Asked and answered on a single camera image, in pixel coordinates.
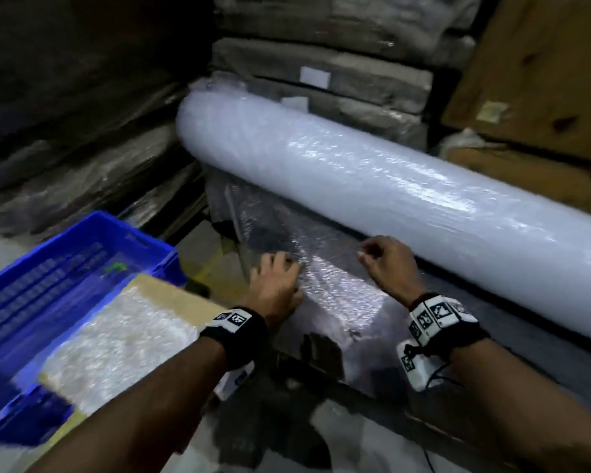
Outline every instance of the forearm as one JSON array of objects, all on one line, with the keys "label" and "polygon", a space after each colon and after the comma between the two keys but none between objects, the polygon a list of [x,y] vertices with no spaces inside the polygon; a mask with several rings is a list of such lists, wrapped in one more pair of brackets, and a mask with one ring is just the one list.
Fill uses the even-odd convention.
[{"label": "forearm", "polygon": [[591,414],[495,342],[454,349],[450,361],[522,458],[553,470],[557,452],[591,452]]},{"label": "forearm", "polygon": [[225,372],[221,344],[197,340],[94,413],[29,471],[159,471],[180,439],[189,438]]}]

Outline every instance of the wooden panel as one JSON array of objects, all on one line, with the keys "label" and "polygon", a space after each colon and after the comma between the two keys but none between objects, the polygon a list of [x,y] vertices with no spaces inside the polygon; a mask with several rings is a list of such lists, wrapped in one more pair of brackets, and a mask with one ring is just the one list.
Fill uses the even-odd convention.
[{"label": "wooden panel", "polygon": [[591,160],[591,0],[502,0],[442,123]]}]

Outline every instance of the left hand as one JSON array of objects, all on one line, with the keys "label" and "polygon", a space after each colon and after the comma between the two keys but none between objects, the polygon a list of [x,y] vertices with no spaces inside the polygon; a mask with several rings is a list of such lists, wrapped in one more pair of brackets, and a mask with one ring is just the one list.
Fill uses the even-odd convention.
[{"label": "left hand", "polygon": [[258,312],[269,328],[278,325],[304,297],[297,284],[300,268],[286,252],[263,254],[260,267],[252,269],[250,291],[242,305]]}]

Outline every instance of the wristband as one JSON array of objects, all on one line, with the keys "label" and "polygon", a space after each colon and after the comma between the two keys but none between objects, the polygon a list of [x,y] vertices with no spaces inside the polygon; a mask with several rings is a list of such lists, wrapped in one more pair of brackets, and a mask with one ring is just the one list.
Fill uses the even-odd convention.
[{"label": "wristband", "polygon": [[268,328],[265,319],[252,309],[235,307],[216,316],[199,336],[209,337],[223,346],[231,371],[253,360],[268,336]]},{"label": "wristband", "polygon": [[430,295],[410,311],[410,333],[420,346],[410,349],[414,355],[437,355],[444,360],[455,348],[490,338],[459,300],[442,295]]}]

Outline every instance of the green object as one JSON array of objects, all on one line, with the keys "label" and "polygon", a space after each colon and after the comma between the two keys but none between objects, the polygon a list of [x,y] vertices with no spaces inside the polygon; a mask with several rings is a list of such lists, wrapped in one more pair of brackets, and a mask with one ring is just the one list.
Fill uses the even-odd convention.
[{"label": "green object", "polygon": [[102,275],[102,277],[105,277],[110,272],[123,272],[125,270],[127,270],[127,266],[124,262],[115,262],[108,267],[105,267],[105,273]]}]

